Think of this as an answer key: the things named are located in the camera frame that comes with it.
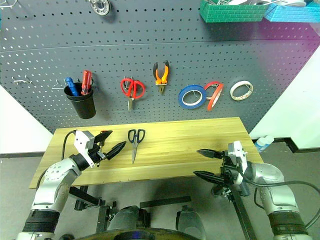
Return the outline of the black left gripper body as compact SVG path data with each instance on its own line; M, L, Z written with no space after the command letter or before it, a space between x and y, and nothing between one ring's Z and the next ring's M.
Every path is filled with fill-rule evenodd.
M99 162L101 162L103 160L102 155L105 155L103 153L103 147L104 147L104 143L100 144L98 143L94 143L92 146L92 149L90 149L88 151L88 155L91 158L91 160L93 161L94 164L98 164Z

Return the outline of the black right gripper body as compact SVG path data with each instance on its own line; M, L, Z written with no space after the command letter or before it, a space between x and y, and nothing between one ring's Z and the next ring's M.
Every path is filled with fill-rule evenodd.
M220 167L220 176L223 177L223 186L240 186L242 183L242 176L238 172L238 170L240 170L238 158L235 155L229 156L226 150L222 153L223 158L222 165Z

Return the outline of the orange and black pliers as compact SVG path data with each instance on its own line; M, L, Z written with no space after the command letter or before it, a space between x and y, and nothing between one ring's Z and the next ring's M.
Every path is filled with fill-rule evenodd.
M164 61L164 72L162 76L159 76L158 62L153 65L153 76L155 78L155 85L158 86L158 90L161 94L164 93L165 86L168 84L168 76L170 72L170 64L168 60Z

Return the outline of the grey metal pegboard wall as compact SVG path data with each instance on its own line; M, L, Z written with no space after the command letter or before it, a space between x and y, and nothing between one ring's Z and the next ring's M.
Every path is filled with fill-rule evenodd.
M251 131L320 46L320 35L308 23L206 23L200 0L110 0L106 16L97 15L89 0L18 0L0 9L0 85L47 130L239 117ZM163 94L153 75L169 62ZM78 116L64 89L72 78L82 83L92 72L96 114ZM13 84L12 76L32 84ZM145 85L132 102L121 80ZM188 85L224 84L212 111L209 100L195 109L179 105ZM241 101L231 87L249 81L253 93Z

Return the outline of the black plastic cup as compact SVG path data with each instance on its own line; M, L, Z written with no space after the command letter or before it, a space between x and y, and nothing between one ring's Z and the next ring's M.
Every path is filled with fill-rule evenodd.
M87 95L82 95L82 83L76 82L75 88L78 91L79 96L73 96L68 85L64 88L64 93L68 100L72 103L78 116L81 119L90 119L94 117L96 115L96 109L93 99L93 89L91 88Z

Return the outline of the clear bottle with blue label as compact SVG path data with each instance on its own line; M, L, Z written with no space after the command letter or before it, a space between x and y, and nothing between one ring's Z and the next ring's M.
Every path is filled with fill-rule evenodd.
M263 152L271 143L273 143L274 138L270 135L267 135L265 137L260 137L256 140L254 143L257 151L259 153Z

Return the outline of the dark grey rounded shape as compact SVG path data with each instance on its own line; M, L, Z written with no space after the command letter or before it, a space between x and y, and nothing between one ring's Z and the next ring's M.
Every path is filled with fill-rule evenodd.
M117 212L109 221L107 227L111 230L149 228L151 226L151 214L136 205L128 206Z
M206 231L200 215L193 210L178 211L175 229L199 240L206 240Z

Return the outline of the blue tape roll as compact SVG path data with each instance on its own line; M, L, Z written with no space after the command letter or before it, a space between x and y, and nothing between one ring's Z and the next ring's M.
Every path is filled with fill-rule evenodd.
M193 102L193 103L187 103L184 101L185 96L190 92L198 92L200 94L200 98ZM204 102L207 99L207 93L203 86L198 84L191 84L183 88L180 93L178 94L178 103L179 105L188 110L199 108L204 104Z

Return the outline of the dark curved rim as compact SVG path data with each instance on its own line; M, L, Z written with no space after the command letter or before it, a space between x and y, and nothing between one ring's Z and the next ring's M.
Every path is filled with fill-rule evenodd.
M115 229L94 233L75 240L207 240L164 228Z

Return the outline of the green brick pattern box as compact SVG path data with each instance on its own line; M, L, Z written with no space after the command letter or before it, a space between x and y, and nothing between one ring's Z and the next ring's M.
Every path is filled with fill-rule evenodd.
M212 5L200 1L199 13L205 23L260 22L267 5Z

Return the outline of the white printed card pack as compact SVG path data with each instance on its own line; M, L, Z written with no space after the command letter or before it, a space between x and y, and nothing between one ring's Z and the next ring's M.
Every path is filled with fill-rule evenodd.
M228 5L230 5L230 6L236 6L236 5L263 5L265 3L268 3L268 1L265 1L265 0L230 0L228 2Z

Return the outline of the blue brick pattern box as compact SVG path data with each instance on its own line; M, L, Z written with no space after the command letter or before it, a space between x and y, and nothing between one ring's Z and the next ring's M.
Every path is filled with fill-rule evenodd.
M270 22L320 23L320 4L311 2L304 7L272 3L264 13Z

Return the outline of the black metal table frame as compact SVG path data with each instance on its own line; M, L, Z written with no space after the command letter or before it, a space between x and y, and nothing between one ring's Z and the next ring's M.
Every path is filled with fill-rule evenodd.
M69 195L77 200L74 206L74 209L77 211L82 211L88 207L100 208L96 228L96 231L99 233L107 229L107 220L110 218L109 213L116 210L117 203L114 202L112 206L105 205L104 200L88 194L87 190L87 185L83 185L80 188L72 186L69 190ZM240 192L237 191L235 187L231 187L228 189L226 188L224 192L225 195L228 197L229 201L233 203L245 239L258 240L253 230L253 226L249 219L248 213L244 207ZM181 197L171 197L165 199L144 201L139 204L139 207L144 209L178 203L187 203L191 201L191 197L187 195Z

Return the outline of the red handled scissors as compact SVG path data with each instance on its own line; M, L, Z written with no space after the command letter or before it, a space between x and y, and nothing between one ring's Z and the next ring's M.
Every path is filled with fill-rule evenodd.
M146 87L139 81L125 77L120 82L122 93L128 98L127 109L132 110L133 101L144 96Z

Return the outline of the red handled screwdriver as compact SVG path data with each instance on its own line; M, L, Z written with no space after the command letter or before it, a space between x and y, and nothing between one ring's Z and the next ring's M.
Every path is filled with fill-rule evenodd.
M82 75L81 84L81 94L83 96L87 95L92 88L92 72L89 70L84 70Z

